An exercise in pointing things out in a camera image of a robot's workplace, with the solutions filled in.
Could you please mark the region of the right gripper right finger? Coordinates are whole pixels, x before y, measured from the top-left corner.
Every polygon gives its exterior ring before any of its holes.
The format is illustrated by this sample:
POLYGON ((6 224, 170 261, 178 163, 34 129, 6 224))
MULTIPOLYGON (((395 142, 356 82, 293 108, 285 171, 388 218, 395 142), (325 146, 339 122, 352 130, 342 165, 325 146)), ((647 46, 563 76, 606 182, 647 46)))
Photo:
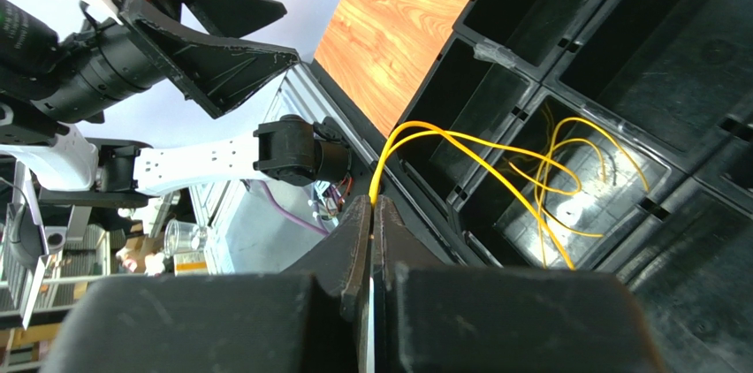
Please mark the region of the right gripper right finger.
POLYGON ((442 259, 415 236, 392 198, 380 196, 373 213, 375 283, 386 295, 441 296, 471 271, 442 259))

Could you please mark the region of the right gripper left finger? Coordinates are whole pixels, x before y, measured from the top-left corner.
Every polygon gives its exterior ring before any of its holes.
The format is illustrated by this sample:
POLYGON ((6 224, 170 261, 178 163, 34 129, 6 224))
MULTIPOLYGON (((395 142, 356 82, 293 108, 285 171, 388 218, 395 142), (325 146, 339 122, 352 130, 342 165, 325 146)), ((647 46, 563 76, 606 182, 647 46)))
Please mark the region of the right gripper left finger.
POLYGON ((367 195, 355 197, 338 226, 285 273, 305 273, 316 279, 323 291, 338 302, 340 316, 352 322, 358 316, 364 287, 372 205, 367 195))

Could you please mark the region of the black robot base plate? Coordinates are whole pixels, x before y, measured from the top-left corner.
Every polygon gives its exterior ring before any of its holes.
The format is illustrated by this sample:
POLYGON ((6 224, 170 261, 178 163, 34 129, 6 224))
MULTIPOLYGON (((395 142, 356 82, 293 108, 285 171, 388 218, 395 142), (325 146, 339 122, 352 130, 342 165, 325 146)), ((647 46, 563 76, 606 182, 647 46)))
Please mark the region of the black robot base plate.
MULTIPOLYGON (((326 115, 335 118, 354 143, 355 151, 366 164, 366 180, 370 181, 385 137, 317 61, 307 63, 306 67, 315 82, 317 96, 326 101, 326 115)), ((396 155, 385 166, 381 186, 394 201, 408 230, 440 260, 450 264, 482 264, 423 189, 403 171, 396 155)))

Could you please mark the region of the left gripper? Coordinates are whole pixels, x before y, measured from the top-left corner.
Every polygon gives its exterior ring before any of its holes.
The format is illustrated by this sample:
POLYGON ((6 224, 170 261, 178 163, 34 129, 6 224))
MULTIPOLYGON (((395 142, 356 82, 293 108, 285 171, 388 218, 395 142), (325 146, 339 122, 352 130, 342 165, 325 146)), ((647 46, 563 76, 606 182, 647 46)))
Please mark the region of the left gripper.
POLYGON ((32 105, 66 124, 104 122, 104 112, 168 79, 210 117, 239 108, 300 62, 295 49, 239 39, 287 14, 275 0, 126 0, 120 18, 84 22, 61 43, 53 91, 32 105), (179 23, 186 7, 205 34, 179 23))

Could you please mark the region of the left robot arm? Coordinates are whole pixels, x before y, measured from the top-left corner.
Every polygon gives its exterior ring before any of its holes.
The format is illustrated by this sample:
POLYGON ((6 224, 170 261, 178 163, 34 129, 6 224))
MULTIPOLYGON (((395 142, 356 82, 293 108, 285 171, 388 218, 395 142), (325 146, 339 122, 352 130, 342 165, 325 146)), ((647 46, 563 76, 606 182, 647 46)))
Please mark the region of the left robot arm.
POLYGON ((1 154, 44 200, 252 178, 251 132, 339 0, 1 0, 1 154))

